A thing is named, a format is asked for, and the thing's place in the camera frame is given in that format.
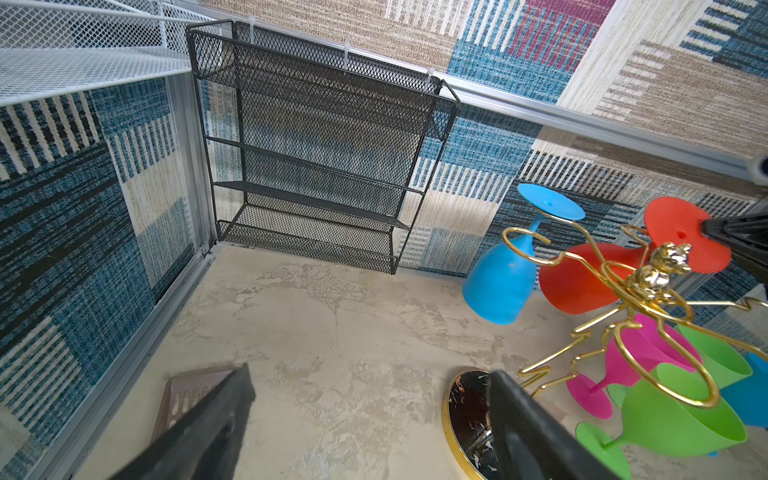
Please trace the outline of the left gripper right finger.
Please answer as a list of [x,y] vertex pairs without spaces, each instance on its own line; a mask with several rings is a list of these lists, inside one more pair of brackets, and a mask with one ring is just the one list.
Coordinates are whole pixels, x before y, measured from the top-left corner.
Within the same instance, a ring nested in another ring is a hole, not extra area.
[[615,479],[510,375],[489,375],[492,444],[501,479]]

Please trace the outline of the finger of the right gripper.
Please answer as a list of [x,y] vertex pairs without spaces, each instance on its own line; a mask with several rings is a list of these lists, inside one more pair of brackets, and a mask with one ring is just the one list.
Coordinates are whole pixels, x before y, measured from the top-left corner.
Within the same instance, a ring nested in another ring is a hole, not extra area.
[[733,260],[759,283],[767,283],[767,213],[711,218],[701,223],[702,233],[727,246]]

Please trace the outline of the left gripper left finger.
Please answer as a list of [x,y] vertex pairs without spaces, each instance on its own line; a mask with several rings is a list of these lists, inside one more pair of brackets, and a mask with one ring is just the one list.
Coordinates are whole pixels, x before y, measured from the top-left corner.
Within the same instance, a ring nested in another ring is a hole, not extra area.
[[256,392],[239,366],[115,479],[232,479]]

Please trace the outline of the green front wine glass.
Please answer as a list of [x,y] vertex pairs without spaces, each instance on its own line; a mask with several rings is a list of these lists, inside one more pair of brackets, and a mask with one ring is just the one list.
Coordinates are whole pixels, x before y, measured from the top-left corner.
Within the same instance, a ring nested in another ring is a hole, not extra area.
[[[641,352],[650,351],[653,354],[653,357],[648,355],[637,357],[646,369],[651,370],[659,364],[658,358],[663,358],[668,363],[693,371],[690,362],[659,335],[654,320],[641,315],[638,315],[636,319],[643,325],[643,328],[630,330],[627,334],[630,339],[640,334]],[[727,397],[731,385],[745,380],[753,374],[752,365],[726,342],[684,326],[666,327],[665,330],[670,337],[691,352],[709,371],[723,398]],[[628,366],[613,344],[609,346],[606,356],[606,367],[618,367],[621,372],[616,381],[607,385],[608,395],[618,407],[621,407],[629,388],[640,379],[640,376]]]

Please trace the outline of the green wine glass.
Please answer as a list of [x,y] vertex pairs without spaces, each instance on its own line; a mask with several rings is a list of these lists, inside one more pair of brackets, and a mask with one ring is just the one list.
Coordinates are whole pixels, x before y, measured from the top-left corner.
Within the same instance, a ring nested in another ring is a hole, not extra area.
[[639,445],[669,457],[695,457],[739,445],[748,440],[746,427],[725,401],[713,408],[680,402],[642,379],[626,394],[622,432],[613,439],[598,426],[577,425],[577,440],[621,479],[631,477],[622,452],[626,444]]
[[[643,325],[643,328],[630,330],[627,334],[630,339],[640,334],[641,352],[650,351],[653,354],[653,357],[648,355],[637,357],[646,369],[651,370],[659,364],[658,358],[663,358],[668,363],[693,371],[690,362],[659,335],[654,320],[641,315],[638,315],[636,319]],[[745,380],[753,374],[752,365],[726,342],[684,326],[666,327],[665,330],[670,337],[691,352],[709,371],[723,398],[727,397],[731,385]],[[628,366],[613,344],[609,346],[606,356],[606,367],[618,367],[621,372],[616,381],[607,385],[608,395],[618,407],[621,407],[629,388],[640,379],[640,376]]]

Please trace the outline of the green back wine glass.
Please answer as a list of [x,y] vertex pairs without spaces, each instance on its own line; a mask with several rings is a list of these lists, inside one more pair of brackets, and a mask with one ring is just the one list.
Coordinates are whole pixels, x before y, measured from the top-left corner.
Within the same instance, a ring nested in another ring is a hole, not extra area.
[[739,445],[748,440],[746,427],[725,401],[713,408],[680,402],[642,379],[626,394],[622,432],[613,439],[598,426],[577,425],[577,440],[621,479],[631,477],[622,452],[626,444],[639,445],[669,457],[695,457]]

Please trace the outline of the pink wine glass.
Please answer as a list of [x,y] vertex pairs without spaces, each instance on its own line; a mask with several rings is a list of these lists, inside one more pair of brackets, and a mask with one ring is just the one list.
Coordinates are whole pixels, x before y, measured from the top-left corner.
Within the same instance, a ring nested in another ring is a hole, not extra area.
[[[661,363],[669,363],[688,372],[695,369],[691,363],[667,343],[658,333],[657,321],[642,314],[636,314],[635,321],[641,329],[624,329],[621,338],[634,359],[647,371]],[[604,389],[611,384],[631,387],[641,376],[621,355],[614,340],[608,343],[605,352],[605,377],[598,383],[586,375],[579,374],[566,383],[573,399],[589,414],[599,419],[610,419],[613,407]]]

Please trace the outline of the blue front wine glass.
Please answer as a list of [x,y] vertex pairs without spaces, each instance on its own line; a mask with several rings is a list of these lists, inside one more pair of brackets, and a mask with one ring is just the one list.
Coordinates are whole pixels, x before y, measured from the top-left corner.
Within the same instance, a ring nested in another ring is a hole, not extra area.
[[722,398],[746,426],[767,428],[767,362],[748,353],[751,376],[721,390]]

